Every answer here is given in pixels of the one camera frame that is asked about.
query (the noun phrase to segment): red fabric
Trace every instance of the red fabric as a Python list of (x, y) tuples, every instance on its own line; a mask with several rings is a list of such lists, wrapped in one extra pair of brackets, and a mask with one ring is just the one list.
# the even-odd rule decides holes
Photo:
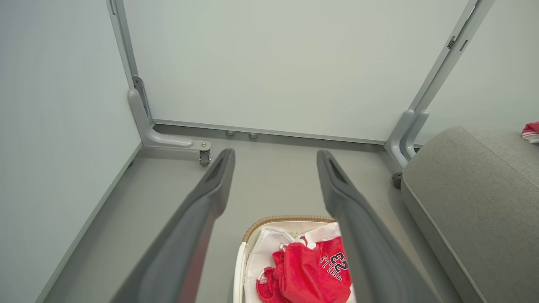
[(277, 267), (271, 282), (269, 278), (266, 284), (257, 281), (264, 303), (345, 303), (350, 297), (352, 281), (341, 237), (318, 242), (312, 250), (291, 243), (286, 252), (273, 253), (273, 259)]
[(279, 288), (279, 279), (282, 277), (282, 264), (280, 267), (280, 270), (273, 267), (264, 269), (264, 277), (268, 279), (266, 283), (260, 283), (260, 280), (257, 280), (258, 296), (263, 303), (291, 303), (282, 295)]
[(539, 121), (526, 124), (526, 126), (522, 130), (522, 134), (530, 132), (539, 133)]

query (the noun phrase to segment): wheel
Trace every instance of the wheel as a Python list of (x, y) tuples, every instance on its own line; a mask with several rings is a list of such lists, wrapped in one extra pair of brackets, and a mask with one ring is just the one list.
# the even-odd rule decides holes
[(391, 176), (391, 181), (393, 182), (393, 186), (397, 189), (400, 189), (400, 181), (403, 178), (403, 173), (396, 173), (393, 176)]

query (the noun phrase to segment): floor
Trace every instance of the floor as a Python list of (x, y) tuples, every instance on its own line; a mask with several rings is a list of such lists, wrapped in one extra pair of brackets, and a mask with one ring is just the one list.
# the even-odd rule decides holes
[[(228, 205), (215, 222), (197, 302), (227, 302), (245, 231), (273, 215), (323, 215), (316, 152), (330, 150), (374, 206), (419, 271), (442, 297), (447, 277), (390, 178), (398, 172), (382, 146), (157, 126), (160, 132), (209, 140), (212, 156), (236, 151)], [(143, 148), (84, 235), (45, 302), (108, 302), (206, 169), (198, 153)]]

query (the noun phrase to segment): white wall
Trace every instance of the white wall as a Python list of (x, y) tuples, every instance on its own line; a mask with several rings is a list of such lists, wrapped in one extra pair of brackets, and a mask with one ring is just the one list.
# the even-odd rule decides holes
[(385, 141), (467, 0), (126, 0), (157, 120)]
[(34, 302), (140, 144), (105, 0), (0, 2), (0, 302)]
[(539, 120), (539, 2), (496, 0), (428, 108), (416, 143), (455, 125), (521, 131)]

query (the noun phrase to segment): gray upholstered seat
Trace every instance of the gray upholstered seat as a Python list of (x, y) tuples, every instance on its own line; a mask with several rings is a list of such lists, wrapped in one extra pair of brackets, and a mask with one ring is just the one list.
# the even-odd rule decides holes
[(402, 192), (464, 302), (539, 301), (539, 146), (450, 128), (404, 169)]

